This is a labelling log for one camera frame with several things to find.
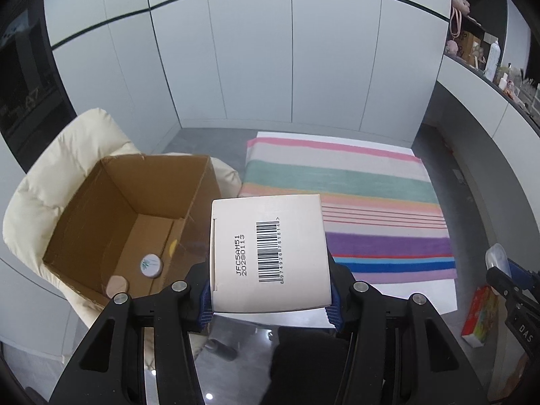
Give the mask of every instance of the small bottle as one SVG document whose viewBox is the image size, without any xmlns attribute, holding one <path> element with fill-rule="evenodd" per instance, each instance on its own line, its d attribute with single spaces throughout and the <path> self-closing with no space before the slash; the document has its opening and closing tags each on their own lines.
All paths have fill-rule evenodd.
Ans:
<svg viewBox="0 0 540 405">
<path fill-rule="evenodd" d="M 508 83 L 508 73 L 504 73 L 501 81 L 499 82 L 499 88 L 504 91 Z"/>
<path fill-rule="evenodd" d="M 484 76 L 493 82 L 495 73 L 497 71 L 497 65 L 499 64 L 499 56 L 501 56 L 501 48 L 499 42 L 495 41 L 489 48 L 488 62 L 485 64 Z"/>
</svg>

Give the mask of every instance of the open cardboard box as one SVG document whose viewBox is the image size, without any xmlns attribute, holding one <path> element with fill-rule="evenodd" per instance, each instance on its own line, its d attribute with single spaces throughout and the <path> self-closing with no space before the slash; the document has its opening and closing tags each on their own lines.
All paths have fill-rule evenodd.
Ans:
<svg viewBox="0 0 540 405">
<path fill-rule="evenodd" d="M 103 158 L 62 213 L 44 264 L 101 306 L 112 275 L 128 280 L 132 297 L 155 294 L 206 260 L 212 201 L 220 197 L 210 157 Z M 140 271 L 150 253 L 163 262 L 156 278 Z"/>
</svg>

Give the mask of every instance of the barcode label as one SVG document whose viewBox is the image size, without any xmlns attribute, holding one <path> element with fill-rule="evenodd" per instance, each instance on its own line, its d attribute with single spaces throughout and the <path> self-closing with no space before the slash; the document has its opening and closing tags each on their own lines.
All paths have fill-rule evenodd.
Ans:
<svg viewBox="0 0 540 405">
<path fill-rule="evenodd" d="M 257 222 L 256 231 L 259 282 L 283 283 L 279 221 Z"/>
</svg>

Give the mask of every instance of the beige round object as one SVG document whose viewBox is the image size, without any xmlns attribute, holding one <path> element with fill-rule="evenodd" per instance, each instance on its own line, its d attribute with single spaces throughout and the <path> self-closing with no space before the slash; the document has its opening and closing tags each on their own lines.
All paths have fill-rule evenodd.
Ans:
<svg viewBox="0 0 540 405">
<path fill-rule="evenodd" d="M 128 292 L 128 288 L 128 280 L 121 275 L 112 275 L 111 278 L 109 278 L 109 283 L 107 283 L 105 292 L 107 293 L 107 297 L 111 299 L 119 292 Z"/>
</svg>

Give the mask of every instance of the striped rug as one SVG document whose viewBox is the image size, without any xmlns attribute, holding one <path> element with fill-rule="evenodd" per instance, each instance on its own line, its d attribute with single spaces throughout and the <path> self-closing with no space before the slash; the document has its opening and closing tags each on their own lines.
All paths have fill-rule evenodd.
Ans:
<svg viewBox="0 0 540 405">
<path fill-rule="evenodd" d="M 411 150 L 347 139 L 259 133 L 240 196 L 319 193 L 328 249 L 357 280 L 456 278 L 441 207 Z"/>
</svg>

